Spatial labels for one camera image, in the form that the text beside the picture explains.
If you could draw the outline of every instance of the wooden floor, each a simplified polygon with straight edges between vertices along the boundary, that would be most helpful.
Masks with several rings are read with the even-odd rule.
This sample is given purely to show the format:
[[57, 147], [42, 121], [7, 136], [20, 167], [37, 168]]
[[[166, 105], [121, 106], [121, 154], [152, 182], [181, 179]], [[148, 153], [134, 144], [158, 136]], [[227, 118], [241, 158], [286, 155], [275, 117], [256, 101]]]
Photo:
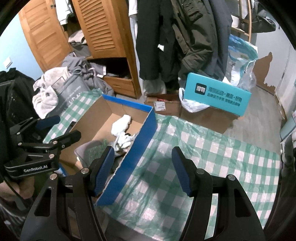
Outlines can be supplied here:
[[280, 129], [281, 116], [274, 96], [254, 87], [245, 115], [233, 121], [224, 135], [280, 154]]

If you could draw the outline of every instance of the cardboard box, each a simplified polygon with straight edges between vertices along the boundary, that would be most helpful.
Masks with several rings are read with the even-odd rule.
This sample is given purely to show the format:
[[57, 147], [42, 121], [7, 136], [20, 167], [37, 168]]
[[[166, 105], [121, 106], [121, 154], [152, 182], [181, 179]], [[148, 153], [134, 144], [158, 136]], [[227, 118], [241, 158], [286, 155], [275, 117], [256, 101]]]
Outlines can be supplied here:
[[193, 124], [209, 128], [223, 134], [239, 116], [227, 111], [208, 107], [196, 113], [190, 113], [182, 108], [181, 118]]
[[178, 94], [148, 95], [146, 105], [154, 107], [155, 113], [180, 117], [181, 102]]
[[251, 93], [199, 74], [189, 73], [184, 98], [243, 116]]
[[64, 149], [60, 155], [60, 161], [66, 164], [64, 167], [67, 172], [69, 172], [67, 166], [76, 165], [78, 169], [82, 168], [77, 163], [74, 150], [91, 140], [115, 141], [116, 137], [111, 134], [111, 127], [124, 114], [130, 115], [132, 118], [126, 132], [131, 135], [138, 133], [138, 135], [115, 174], [106, 183], [96, 205], [111, 205], [135, 169], [157, 128], [153, 108], [112, 96], [101, 96], [71, 130], [81, 132], [80, 141]]

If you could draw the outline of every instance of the wooden wardrobe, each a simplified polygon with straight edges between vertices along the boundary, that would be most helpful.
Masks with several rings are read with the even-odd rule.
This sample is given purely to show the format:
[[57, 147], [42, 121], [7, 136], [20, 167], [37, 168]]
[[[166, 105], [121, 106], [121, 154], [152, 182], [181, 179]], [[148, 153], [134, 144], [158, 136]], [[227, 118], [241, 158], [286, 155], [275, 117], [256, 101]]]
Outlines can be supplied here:
[[[72, 52], [68, 33], [57, 19], [54, 0], [30, 0], [19, 12], [27, 42], [45, 72], [60, 67]], [[104, 76], [118, 94], [139, 98], [141, 89], [125, 0], [72, 0], [79, 25], [92, 54], [88, 60], [126, 58], [131, 79]]]

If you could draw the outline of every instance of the green and white checkered tablecloth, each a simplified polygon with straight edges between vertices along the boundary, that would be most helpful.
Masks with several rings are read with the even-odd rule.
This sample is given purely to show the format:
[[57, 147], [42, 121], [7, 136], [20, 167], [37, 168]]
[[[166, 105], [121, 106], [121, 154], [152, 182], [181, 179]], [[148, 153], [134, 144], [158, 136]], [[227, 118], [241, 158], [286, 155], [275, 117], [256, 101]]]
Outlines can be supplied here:
[[[101, 93], [83, 93], [66, 110], [45, 141], [62, 135]], [[111, 217], [156, 240], [180, 238], [192, 198], [182, 191], [171, 161], [179, 146], [187, 158], [208, 173], [234, 174], [250, 198], [262, 226], [275, 200], [279, 155], [177, 117], [156, 115], [158, 128], [115, 203], [103, 207]], [[206, 238], [214, 232], [218, 196], [213, 195]]]

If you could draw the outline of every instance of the louvered door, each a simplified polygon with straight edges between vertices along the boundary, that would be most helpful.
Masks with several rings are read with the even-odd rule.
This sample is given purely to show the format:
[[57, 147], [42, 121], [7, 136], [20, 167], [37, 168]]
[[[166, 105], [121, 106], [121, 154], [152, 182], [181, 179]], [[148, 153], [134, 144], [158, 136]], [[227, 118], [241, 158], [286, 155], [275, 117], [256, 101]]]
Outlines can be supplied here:
[[73, 5], [93, 58], [126, 56], [111, 0], [73, 0]]
[[52, 0], [30, 0], [19, 12], [24, 35], [43, 72], [59, 67], [71, 52], [51, 5]]

